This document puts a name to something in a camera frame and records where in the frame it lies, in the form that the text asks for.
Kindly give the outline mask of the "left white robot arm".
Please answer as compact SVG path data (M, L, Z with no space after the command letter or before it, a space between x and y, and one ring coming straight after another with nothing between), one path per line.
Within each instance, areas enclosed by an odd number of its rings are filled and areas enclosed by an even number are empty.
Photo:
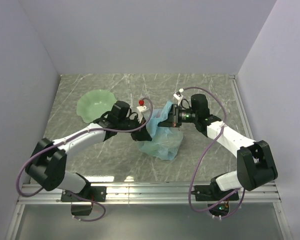
M117 133L128 133L134 141L151 141L144 113L152 111L153 107L147 107L143 99L136 111L132 111L128 103L118 100L111 110L82 130L56 140L41 139L24 170L46 191L61 189L79 201L92 200L91 183L79 173L66 171L67 160Z

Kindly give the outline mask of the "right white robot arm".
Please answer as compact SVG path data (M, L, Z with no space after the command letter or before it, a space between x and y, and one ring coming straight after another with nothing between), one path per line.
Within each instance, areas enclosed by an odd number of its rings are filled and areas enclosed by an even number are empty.
M235 189L252 191L277 179L278 171L267 142L247 138L211 114L204 94L192 95L188 108L182 106L184 97L179 91L174 97L178 103L172 105L167 119L158 126L179 128L183 123L192 123L199 133L216 140L236 157L235 171L212 178L209 185L192 187L197 201L219 201Z

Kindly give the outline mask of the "light blue plastic bag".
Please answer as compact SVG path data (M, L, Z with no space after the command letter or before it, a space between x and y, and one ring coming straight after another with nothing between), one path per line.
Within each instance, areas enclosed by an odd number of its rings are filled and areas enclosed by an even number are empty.
M151 136L151 141L138 141L138 150L151 157L156 157L164 161L172 161L179 150L183 140L183 132L179 128L160 127L159 123L168 119L168 113L173 105L172 101L167 101L163 108L155 108L152 115L148 112L144 114L149 122L146 130Z

